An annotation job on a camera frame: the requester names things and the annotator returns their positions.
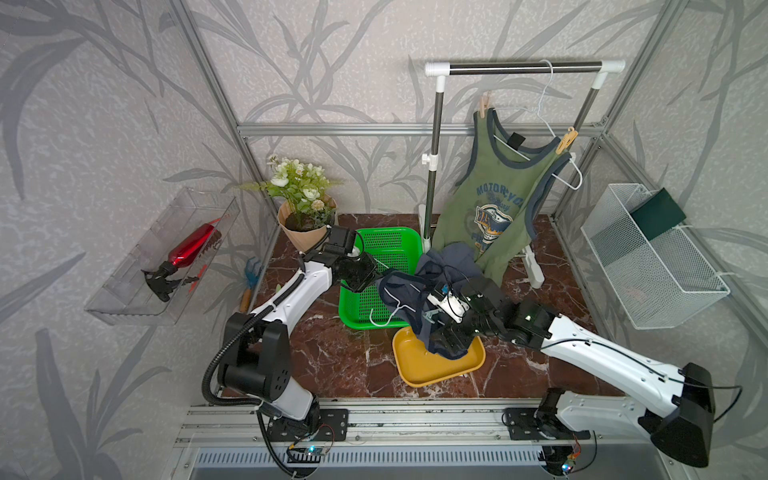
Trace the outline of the navy blue tank top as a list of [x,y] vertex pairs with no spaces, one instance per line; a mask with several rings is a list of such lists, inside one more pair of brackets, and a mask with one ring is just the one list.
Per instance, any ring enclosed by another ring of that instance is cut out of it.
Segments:
[[453,243],[441,250],[430,250],[423,254],[413,274],[387,270],[378,281],[378,292],[391,313],[406,321],[424,344],[423,313],[434,309],[428,303],[427,296],[433,290],[447,285],[466,302],[462,289],[469,285],[470,280],[481,276],[482,271],[474,262],[470,247],[464,243]]

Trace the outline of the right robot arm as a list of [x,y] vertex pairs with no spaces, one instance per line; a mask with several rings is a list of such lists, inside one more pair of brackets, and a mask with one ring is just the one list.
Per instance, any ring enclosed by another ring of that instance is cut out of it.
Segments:
[[485,277],[429,287],[420,308],[426,344],[437,354],[454,359],[475,339],[494,337],[569,363],[623,392],[609,398],[549,389],[532,421],[545,437],[595,432],[643,438],[673,460],[708,467],[719,388],[704,367],[639,355],[532,299],[512,300]]

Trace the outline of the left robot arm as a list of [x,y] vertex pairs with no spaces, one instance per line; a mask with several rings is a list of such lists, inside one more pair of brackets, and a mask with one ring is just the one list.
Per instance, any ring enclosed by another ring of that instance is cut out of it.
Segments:
[[333,285],[360,293],[379,277],[377,262],[364,250],[357,231],[328,227],[299,255],[296,272],[277,293],[254,310],[228,319],[222,346],[203,374],[205,401],[216,406],[253,405],[314,430],[319,402],[292,376],[291,333]]

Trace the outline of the olive green tank top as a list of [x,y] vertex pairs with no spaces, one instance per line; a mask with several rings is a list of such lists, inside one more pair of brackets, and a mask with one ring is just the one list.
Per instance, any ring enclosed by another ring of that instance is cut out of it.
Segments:
[[500,285],[509,262],[536,238],[536,216],[571,153],[557,136],[525,146],[494,108],[475,113],[474,127],[467,171],[439,216],[432,248],[467,246],[483,275]]

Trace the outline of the yellow plastic tray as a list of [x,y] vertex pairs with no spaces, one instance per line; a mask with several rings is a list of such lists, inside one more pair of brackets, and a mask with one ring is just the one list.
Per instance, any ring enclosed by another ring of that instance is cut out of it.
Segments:
[[413,388],[421,388],[480,369],[486,352],[482,341],[475,338],[468,352],[457,360],[449,360],[430,353],[410,327],[401,328],[394,335],[392,348],[396,366],[402,380]]

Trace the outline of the green perforated plastic basket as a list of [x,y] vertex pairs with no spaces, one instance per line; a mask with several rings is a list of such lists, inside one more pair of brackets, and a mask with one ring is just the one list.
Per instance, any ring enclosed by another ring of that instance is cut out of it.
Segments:
[[[355,246],[370,253],[384,273],[388,268],[413,274],[423,253],[420,234],[408,227],[358,229]],[[361,293],[342,288],[338,305],[341,321],[353,330],[392,329],[408,323],[393,317],[382,302],[376,284]]]

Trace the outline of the white flower plant pot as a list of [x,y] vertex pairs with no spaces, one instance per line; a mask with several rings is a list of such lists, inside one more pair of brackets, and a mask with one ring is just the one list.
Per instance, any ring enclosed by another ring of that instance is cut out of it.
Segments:
[[242,191],[266,193],[282,201],[278,223],[294,247],[308,252],[334,224],[337,204],[328,190],[339,185],[319,165],[297,158],[272,155],[267,160],[269,180],[241,183]]

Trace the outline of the red spray bottle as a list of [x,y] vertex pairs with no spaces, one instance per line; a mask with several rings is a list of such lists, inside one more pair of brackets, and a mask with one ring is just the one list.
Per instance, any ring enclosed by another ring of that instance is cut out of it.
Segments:
[[171,279],[179,270],[190,267],[203,253],[210,250],[221,238],[216,228],[220,219],[204,223],[183,239],[168,253],[167,258],[152,271],[142,270],[148,288],[164,303],[171,300],[171,295],[179,286],[194,284],[200,276],[185,279]]

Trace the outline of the metal clothes rack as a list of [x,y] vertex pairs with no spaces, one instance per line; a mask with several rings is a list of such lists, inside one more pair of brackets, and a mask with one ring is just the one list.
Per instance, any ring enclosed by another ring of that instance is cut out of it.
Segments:
[[[554,76],[559,73],[581,74],[591,73],[594,76],[589,92],[582,104],[577,118],[572,125],[579,134],[584,125],[587,114],[589,113],[598,93],[607,78],[612,74],[621,73],[626,63],[623,60],[591,60],[591,61],[555,61],[551,62],[554,66]],[[525,75],[525,74],[546,74],[549,76],[549,68],[539,61],[503,61],[503,62],[429,62],[425,65],[426,76],[433,77],[435,83],[435,102],[433,126],[431,134],[431,146],[429,151],[422,157],[422,162],[428,168],[428,183],[425,203],[419,207],[419,221],[422,236],[423,249],[425,251],[435,250],[432,248],[432,237],[436,229],[430,226],[430,220],[433,213],[436,178],[438,166],[440,163],[440,139],[441,126],[444,106],[444,94],[446,82],[450,77],[456,76],[491,76],[491,75]],[[525,247],[520,254],[524,266],[527,269],[529,282],[532,287],[538,288],[544,281],[541,268],[535,261],[530,245]]]

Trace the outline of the dark green cloth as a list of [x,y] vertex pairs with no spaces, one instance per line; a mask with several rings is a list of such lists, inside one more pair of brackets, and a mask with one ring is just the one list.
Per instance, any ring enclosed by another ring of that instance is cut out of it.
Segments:
[[648,241],[663,235],[687,219],[686,213],[665,188],[635,207],[630,216]]

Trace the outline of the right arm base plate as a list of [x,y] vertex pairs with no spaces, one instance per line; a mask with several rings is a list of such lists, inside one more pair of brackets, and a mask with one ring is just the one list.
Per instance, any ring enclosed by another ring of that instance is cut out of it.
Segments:
[[566,427],[554,413],[538,408],[512,407],[502,412],[502,423],[511,440],[588,440],[588,430],[575,431]]

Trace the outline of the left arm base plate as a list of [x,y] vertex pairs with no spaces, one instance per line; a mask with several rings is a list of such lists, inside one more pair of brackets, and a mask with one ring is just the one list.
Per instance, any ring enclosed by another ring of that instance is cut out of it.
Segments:
[[305,420],[286,417],[270,419],[267,437],[270,441],[289,442],[305,437],[321,441],[345,441],[349,422],[348,409],[320,408],[311,410]]

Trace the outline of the clear acrylic wall shelf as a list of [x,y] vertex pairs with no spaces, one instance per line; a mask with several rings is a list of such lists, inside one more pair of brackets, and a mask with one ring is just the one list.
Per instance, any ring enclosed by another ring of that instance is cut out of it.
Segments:
[[[233,195],[182,188],[91,297],[85,311],[111,326],[177,323],[239,213],[240,207]],[[148,288],[142,270],[155,270],[173,247],[202,224],[216,219],[220,219],[216,228],[222,238],[190,267],[171,276],[171,279],[200,276],[200,280],[179,286],[169,302],[162,302]]]

